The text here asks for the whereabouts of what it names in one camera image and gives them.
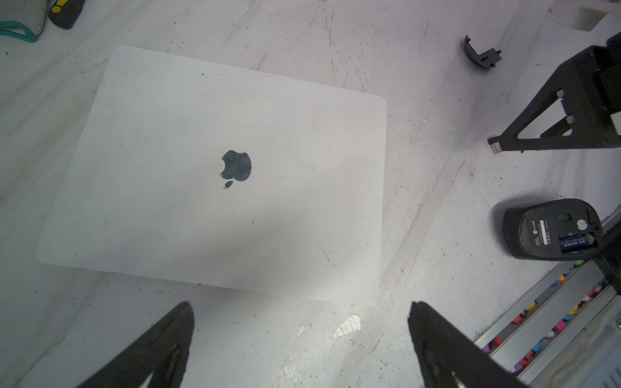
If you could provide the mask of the black wireless mouse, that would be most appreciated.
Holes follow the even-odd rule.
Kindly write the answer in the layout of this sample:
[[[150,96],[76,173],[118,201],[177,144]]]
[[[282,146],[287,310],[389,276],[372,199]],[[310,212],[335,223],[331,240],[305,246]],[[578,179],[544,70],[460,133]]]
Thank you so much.
[[[588,260],[604,247],[597,212],[575,198],[511,207],[502,234],[511,255],[523,260]]]

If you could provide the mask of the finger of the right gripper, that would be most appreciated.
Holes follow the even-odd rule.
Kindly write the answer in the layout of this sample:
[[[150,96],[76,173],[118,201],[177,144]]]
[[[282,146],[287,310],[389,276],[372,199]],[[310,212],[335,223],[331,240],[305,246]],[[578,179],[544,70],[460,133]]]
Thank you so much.
[[[620,147],[620,46],[592,45],[561,63],[499,135],[493,153]]]

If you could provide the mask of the small black yellow screwdriver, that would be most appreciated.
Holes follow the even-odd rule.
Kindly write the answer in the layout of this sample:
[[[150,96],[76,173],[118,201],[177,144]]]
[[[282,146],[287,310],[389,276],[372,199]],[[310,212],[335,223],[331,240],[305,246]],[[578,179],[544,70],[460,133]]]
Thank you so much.
[[[48,18],[57,27],[70,30],[81,15],[85,2],[85,0],[55,0],[48,11]]]

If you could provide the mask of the teal white work glove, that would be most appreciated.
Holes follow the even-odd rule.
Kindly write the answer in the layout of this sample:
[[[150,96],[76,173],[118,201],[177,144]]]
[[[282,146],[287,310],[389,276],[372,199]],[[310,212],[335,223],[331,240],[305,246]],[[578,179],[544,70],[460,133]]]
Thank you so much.
[[[1,35],[29,43],[43,31],[47,0],[1,0]]]

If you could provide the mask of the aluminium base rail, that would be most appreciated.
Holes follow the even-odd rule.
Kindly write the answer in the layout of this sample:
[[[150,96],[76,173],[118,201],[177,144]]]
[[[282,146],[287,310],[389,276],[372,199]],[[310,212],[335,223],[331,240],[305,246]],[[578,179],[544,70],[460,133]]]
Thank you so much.
[[[527,291],[475,345],[525,385],[620,295],[620,212],[603,223],[609,247],[591,260],[558,263]]]

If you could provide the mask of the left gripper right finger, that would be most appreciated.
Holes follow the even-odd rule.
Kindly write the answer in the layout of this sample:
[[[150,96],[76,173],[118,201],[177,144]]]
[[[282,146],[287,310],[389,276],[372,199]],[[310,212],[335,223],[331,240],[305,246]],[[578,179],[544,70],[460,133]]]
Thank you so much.
[[[409,332],[426,387],[524,387],[425,302],[413,302]]]

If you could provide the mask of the white laptop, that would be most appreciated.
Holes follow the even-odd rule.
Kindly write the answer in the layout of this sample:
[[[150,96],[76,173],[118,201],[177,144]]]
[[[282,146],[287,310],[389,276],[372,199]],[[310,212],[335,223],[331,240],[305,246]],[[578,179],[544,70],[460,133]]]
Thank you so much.
[[[37,260],[372,305],[387,102],[113,50]]]

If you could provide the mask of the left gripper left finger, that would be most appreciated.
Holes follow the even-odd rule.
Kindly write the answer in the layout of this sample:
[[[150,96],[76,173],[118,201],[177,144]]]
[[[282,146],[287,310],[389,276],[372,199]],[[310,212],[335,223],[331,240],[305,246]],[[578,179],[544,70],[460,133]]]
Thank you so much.
[[[194,330],[189,302],[181,302],[94,373],[81,387],[179,387]]]

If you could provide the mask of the black mouse battery cover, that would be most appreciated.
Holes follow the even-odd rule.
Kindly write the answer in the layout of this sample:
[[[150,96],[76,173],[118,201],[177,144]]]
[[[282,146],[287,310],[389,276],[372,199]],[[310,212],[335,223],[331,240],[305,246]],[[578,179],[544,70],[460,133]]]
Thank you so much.
[[[496,68],[498,61],[501,61],[501,50],[490,48],[483,53],[477,53],[471,45],[471,38],[465,35],[463,40],[463,49],[467,58],[477,67],[485,70]]]

